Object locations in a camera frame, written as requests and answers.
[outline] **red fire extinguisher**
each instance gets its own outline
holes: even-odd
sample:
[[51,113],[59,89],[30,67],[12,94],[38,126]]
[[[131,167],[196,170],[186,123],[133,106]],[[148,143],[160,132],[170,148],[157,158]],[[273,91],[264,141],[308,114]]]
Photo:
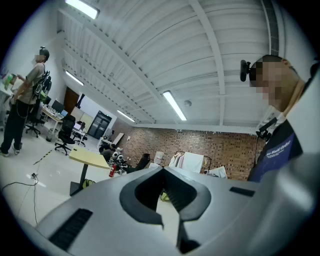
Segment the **red fire extinguisher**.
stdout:
[[111,167],[111,171],[110,171],[110,173],[109,173],[109,177],[112,178],[112,177],[115,175],[116,169],[117,169],[117,166],[116,166],[116,164],[114,163],[114,164],[112,165],[112,167]]

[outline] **brick wall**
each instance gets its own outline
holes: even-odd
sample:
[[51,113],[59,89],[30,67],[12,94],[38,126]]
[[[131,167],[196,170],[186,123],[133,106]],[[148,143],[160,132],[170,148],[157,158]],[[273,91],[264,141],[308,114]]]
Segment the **brick wall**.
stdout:
[[[209,156],[212,158],[210,169],[224,166],[229,179],[246,180],[254,162],[257,137],[248,134],[132,127],[119,118],[112,129],[113,139],[124,133],[117,146],[123,148],[123,155],[131,158],[134,167],[144,153],[150,154],[153,162],[157,151],[164,152],[160,164],[167,166],[176,151],[184,151]],[[259,139],[257,157],[264,145]],[[205,168],[208,164],[202,165],[202,171]]]

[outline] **ceiling light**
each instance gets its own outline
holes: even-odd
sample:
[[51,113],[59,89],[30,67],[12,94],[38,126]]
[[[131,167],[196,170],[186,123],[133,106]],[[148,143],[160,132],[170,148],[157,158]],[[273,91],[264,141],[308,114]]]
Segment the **ceiling light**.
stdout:
[[180,107],[178,106],[177,102],[175,101],[174,97],[171,94],[171,91],[167,90],[163,93],[163,96],[166,98],[166,100],[170,103],[171,107],[174,109],[174,111],[177,113],[177,115],[180,117],[182,121],[186,121],[185,115],[182,113]]
[[126,114],[122,113],[121,111],[117,110],[121,115],[123,115],[124,117],[128,118],[130,121],[135,122],[135,120],[131,119],[129,116],[127,116]]
[[78,80],[77,78],[75,78],[72,74],[70,74],[68,71],[65,71],[65,73],[71,77],[73,80],[77,81],[80,85],[84,86],[84,83],[81,82],[80,80]]
[[88,15],[90,18],[95,19],[98,16],[98,10],[92,8],[90,5],[79,1],[79,0],[65,0],[68,5],[77,8],[79,11],[83,12],[84,14]]

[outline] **sneaker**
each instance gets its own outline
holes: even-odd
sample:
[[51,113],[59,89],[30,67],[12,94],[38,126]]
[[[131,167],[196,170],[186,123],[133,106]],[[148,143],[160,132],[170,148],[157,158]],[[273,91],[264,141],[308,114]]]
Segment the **sneaker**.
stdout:
[[1,149],[0,149],[0,155],[4,156],[5,158],[7,158],[9,156],[9,153],[2,153]]
[[20,149],[15,149],[14,146],[12,146],[12,148],[15,155],[18,155],[20,153]]

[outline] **clothing rack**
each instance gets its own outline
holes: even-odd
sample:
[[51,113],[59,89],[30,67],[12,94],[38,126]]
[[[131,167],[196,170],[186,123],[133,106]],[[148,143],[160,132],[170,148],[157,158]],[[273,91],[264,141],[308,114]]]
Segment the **clothing rack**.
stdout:
[[[177,150],[177,151],[175,152],[175,154],[174,154],[174,155],[176,155],[178,152],[180,152],[180,153],[186,153],[186,152],[184,152],[184,151]],[[209,167],[208,167],[208,170],[210,170],[211,161],[212,161],[211,157],[209,157],[209,156],[207,156],[207,155],[204,155],[203,157],[204,157],[204,158],[209,158],[209,159],[210,159],[210,163],[209,163]]]

